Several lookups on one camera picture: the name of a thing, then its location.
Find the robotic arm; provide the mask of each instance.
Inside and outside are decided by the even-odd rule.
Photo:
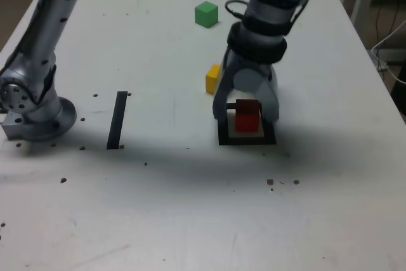
[[[11,139],[43,141],[75,123],[74,105],[55,91],[55,46],[77,0],[39,0],[30,24],[0,71],[3,129]]]
[[[232,25],[228,47],[224,55],[214,93],[213,114],[218,124],[227,120],[226,101],[234,90],[251,93],[259,100],[262,114],[268,123],[279,118],[276,94],[277,78],[272,67],[280,61],[294,22],[304,10],[308,0],[250,0],[244,15],[226,9],[241,19]]]
[[[39,0],[26,33],[0,70],[0,102],[8,110],[3,129],[10,140],[49,140],[75,123],[75,107],[55,91],[54,50],[76,1]],[[228,9],[232,2],[226,9],[241,21],[228,36],[214,117],[219,123],[226,120],[227,96],[237,89],[252,93],[262,104],[264,118],[275,121],[279,106],[272,64],[283,57],[284,36],[308,0],[250,0],[244,15]]]

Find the green cube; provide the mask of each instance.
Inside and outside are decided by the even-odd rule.
[[[218,23],[218,6],[205,1],[195,8],[195,23],[210,28]]]

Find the table surface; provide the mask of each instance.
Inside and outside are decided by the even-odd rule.
[[[276,147],[218,146],[204,76],[225,1],[78,0],[56,49],[77,122],[56,147],[0,134],[0,270],[406,269],[405,126],[339,0],[287,37]],[[106,150],[120,90],[125,148]]]

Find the yellow cube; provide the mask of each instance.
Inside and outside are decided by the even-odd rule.
[[[210,71],[206,74],[206,92],[211,95],[214,94],[216,89],[218,72],[220,71],[220,65],[214,64],[211,66]]]

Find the black square frame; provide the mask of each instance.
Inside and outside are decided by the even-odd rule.
[[[227,103],[227,109],[236,109],[236,103]],[[218,145],[275,145],[275,130],[273,125],[268,123],[262,115],[262,107],[259,107],[264,136],[230,138],[228,135],[228,119],[223,124],[217,123]]]

